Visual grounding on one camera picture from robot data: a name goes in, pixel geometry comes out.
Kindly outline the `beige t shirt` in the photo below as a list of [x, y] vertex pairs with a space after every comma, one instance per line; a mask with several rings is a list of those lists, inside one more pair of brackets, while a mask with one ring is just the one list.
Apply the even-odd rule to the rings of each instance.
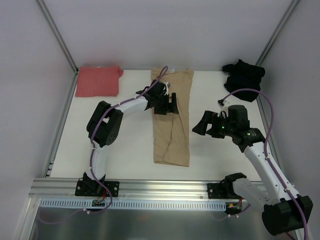
[[152, 114], [153, 161], [156, 164], [180, 167], [190, 166], [189, 104], [193, 83], [192, 69], [168, 72], [161, 79], [169, 82], [169, 93], [176, 94], [179, 114]]

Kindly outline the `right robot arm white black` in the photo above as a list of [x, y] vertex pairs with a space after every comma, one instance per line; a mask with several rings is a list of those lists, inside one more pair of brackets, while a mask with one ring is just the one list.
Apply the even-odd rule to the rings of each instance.
[[313, 202], [309, 196], [301, 196], [285, 177], [261, 131], [250, 126], [248, 111], [243, 105], [231, 105], [220, 112], [206, 110], [192, 132], [216, 139], [230, 137], [251, 162], [265, 187], [265, 191], [260, 190], [238, 172], [225, 176], [210, 193], [245, 199], [261, 213], [266, 230], [273, 236], [303, 229], [303, 238], [309, 238], [308, 220]]

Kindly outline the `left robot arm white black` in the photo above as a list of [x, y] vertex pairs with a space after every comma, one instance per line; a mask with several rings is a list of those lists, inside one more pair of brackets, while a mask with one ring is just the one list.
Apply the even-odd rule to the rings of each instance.
[[177, 95], [174, 92], [170, 94], [169, 88], [169, 82], [154, 80], [133, 97], [115, 105], [105, 101], [98, 103], [86, 126], [92, 150], [89, 167], [82, 177], [87, 191], [93, 196], [100, 195], [104, 190], [108, 146], [117, 139], [125, 117], [148, 109], [153, 109], [153, 113], [158, 115], [179, 114]]

